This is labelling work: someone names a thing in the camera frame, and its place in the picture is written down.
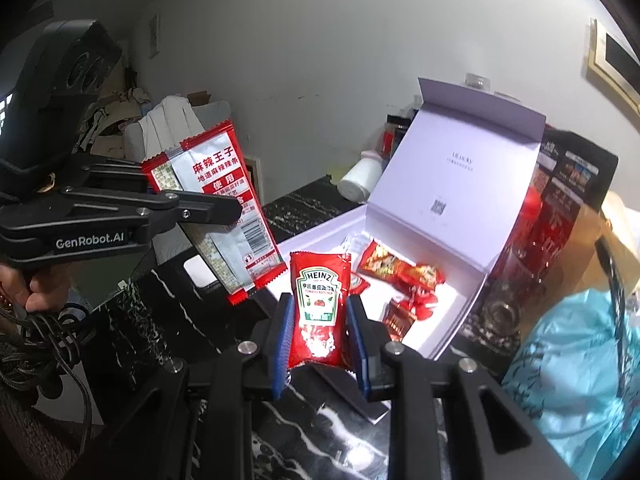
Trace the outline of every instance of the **blue plastic bag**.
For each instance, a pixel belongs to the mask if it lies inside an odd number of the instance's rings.
[[[580,480],[603,478],[640,419],[640,329],[622,317],[618,325],[609,292],[565,298],[502,381]]]

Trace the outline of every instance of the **box flap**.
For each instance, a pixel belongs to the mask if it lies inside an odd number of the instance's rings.
[[[518,215],[544,115],[465,86],[420,79],[424,105],[369,198],[489,272]]]

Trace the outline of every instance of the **open gift box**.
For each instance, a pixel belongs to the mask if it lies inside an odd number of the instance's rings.
[[[446,283],[436,289],[433,316],[414,322],[402,340],[436,358],[469,313],[511,232],[545,117],[465,86],[419,82],[424,104],[367,204],[278,247],[288,266],[293,251],[338,253],[348,237],[365,233],[409,263],[440,267]],[[380,320],[398,292],[366,279],[371,286],[362,302],[367,316]],[[276,298],[291,292],[289,271],[268,289]]]

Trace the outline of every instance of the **finger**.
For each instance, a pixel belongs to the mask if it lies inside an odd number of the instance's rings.
[[[68,265],[56,265],[40,270],[32,277],[30,283],[33,292],[44,294],[53,292],[60,286],[66,286],[67,290],[71,286]]]
[[[24,305],[29,299],[29,289],[19,270],[0,264],[0,283],[8,299],[14,303]]]
[[[57,312],[65,306],[68,288],[59,287],[52,292],[35,292],[24,305],[27,312]]]

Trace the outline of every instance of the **marble countertop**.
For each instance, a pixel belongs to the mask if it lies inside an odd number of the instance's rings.
[[[281,242],[355,207],[325,177],[266,205],[264,213]],[[97,336],[83,363],[105,423],[167,359],[181,357],[194,364],[214,358],[248,339],[254,324],[274,307],[266,291],[235,307],[222,288],[202,296],[182,267],[195,254],[192,248],[128,283],[92,313]],[[470,355],[501,375],[514,351],[511,346],[492,340],[481,317],[472,313],[442,358],[456,362]],[[280,400],[254,403],[256,478],[386,478],[390,417],[385,415],[388,408],[378,404],[381,415],[367,418],[313,368],[292,370]],[[438,438],[444,453],[443,431]],[[444,455],[441,463],[443,478],[450,478]]]

